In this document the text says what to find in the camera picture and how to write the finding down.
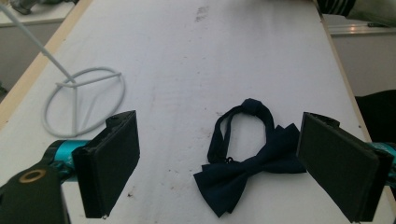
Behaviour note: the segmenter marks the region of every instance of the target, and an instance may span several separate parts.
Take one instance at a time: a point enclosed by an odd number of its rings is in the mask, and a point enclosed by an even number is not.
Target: black fabric
[[[372,221],[393,156],[345,132],[339,124],[304,113],[298,158],[350,222]]]
[[[373,142],[396,143],[396,91],[356,97]]]
[[[354,7],[355,0],[318,0],[321,13],[347,16]]]
[[[259,153],[245,161],[227,159],[231,135],[231,122],[237,113],[256,116],[265,125],[266,145]],[[220,124],[227,119],[224,138]],[[207,158],[210,163],[203,165],[203,171],[194,178],[204,199],[218,217],[231,213],[238,203],[248,178],[261,171],[270,173],[304,173],[305,168],[296,157],[299,131],[294,124],[286,129],[274,128],[273,117],[260,101],[247,99],[221,116],[215,125]]]

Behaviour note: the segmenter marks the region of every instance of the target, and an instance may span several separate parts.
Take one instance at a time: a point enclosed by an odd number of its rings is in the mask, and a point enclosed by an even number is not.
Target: white wire stand
[[[56,89],[51,93],[51,95],[49,96],[49,98],[47,99],[43,112],[42,112],[42,123],[44,128],[51,134],[57,136],[57,137],[61,137],[61,138],[70,138],[70,137],[76,137],[78,135],[84,134],[84,133],[88,133],[90,131],[92,131],[93,129],[99,127],[100,125],[102,125],[105,120],[112,116],[116,110],[119,108],[122,99],[125,95],[125,81],[121,75],[121,72],[118,72],[112,68],[109,67],[93,67],[93,68],[88,68],[85,70],[82,70],[80,72],[75,73],[74,75],[70,75],[62,66],[60,63],[58,63],[58,61],[55,60],[55,58],[44,48],[44,46],[37,40],[37,38],[35,38],[35,36],[22,24],[18,21],[17,18],[15,18],[14,15],[12,15],[9,10],[0,3],[0,9],[6,14],[6,16],[9,17],[9,19],[16,25],[18,26],[18,28],[20,28],[25,34],[26,36],[31,39],[35,45],[40,49],[40,51],[46,56],[48,57],[54,64],[55,66],[66,76],[66,80],[62,83],[56,83]],[[98,77],[98,78],[94,78],[88,81],[83,81],[80,83],[76,82],[76,77],[82,76],[84,74],[90,73],[90,72],[101,72],[103,73],[104,71],[108,73],[108,75],[106,76],[102,76],[102,77]],[[102,80],[106,80],[109,78],[117,78],[120,81],[120,94],[119,97],[117,98],[117,100],[115,101],[116,103],[114,104],[112,109],[109,109],[109,111],[102,117],[100,118],[98,121],[96,121],[94,124],[91,124],[89,127],[86,128],[81,128],[81,130],[78,129],[78,87],[81,86],[85,86],[85,85],[89,85],[92,84],[94,82],[99,82]],[[68,88],[71,89],[73,92],[73,99],[72,99],[72,118],[71,118],[71,132],[70,133],[61,133],[58,132],[56,130],[54,130],[50,124],[48,123],[48,110],[50,107],[50,103],[51,101],[54,99],[55,95],[57,94],[57,92],[59,92],[59,90],[61,88]]]

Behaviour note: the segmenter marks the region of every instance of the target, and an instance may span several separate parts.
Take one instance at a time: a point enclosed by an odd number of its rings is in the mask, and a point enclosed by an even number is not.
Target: white table
[[[141,159],[110,217],[86,219],[78,184],[65,183],[73,223],[348,223],[309,174],[255,175],[233,213],[221,218],[192,176],[206,164],[219,115],[247,98],[269,107],[276,125],[300,127],[309,111],[337,119],[343,129],[368,140],[312,2],[96,0],[55,57],[71,72],[96,65],[121,71],[127,94],[119,112],[137,112]],[[54,83],[63,79],[49,64],[0,132],[0,184],[39,161],[57,139],[44,131],[40,113]],[[102,105],[93,117],[111,104],[117,91],[112,84],[97,100]],[[106,93],[92,86],[80,94],[91,102],[93,91]],[[61,93],[54,108],[62,112],[51,117],[66,129],[69,96]],[[83,103],[81,110],[89,105]],[[239,116],[233,126],[229,154],[236,160],[265,143],[257,119]],[[393,220],[384,193],[375,223]]]

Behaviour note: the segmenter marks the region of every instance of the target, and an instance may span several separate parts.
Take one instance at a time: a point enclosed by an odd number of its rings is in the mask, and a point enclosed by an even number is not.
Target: bow tie
[[[245,161],[226,158],[231,135],[231,121],[237,113],[258,117],[265,125],[266,144],[259,153]],[[224,139],[220,124],[227,119]],[[236,207],[248,178],[261,171],[276,174],[306,172],[296,157],[300,132],[294,124],[287,128],[274,128],[273,117],[260,101],[247,99],[219,118],[215,125],[212,142],[207,154],[211,164],[203,165],[203,171],[194,175],[204,199],[221,217]]]

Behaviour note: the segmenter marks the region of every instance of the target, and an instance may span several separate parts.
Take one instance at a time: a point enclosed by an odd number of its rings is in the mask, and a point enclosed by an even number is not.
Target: bow tie neck strap
[[[271,115],[270,110],[262,104],[262,102],[254,99],[246,99],[244,103],[239,106],[232,108],[230,111],[221,116],[215,124],[215,130],[212,135],[210,142],[209,151],[207,153],[207,159],[210,163],[219,163],[227,161],[228,145],[230,144],[231,136],[231,121],[235,114],[245,113],[251,116],[256,116],[265,125],[265,133],[267,138],[273,133],[274,119]],[[221,123],[227,119],[226,132],[224,138],[220,129]]]

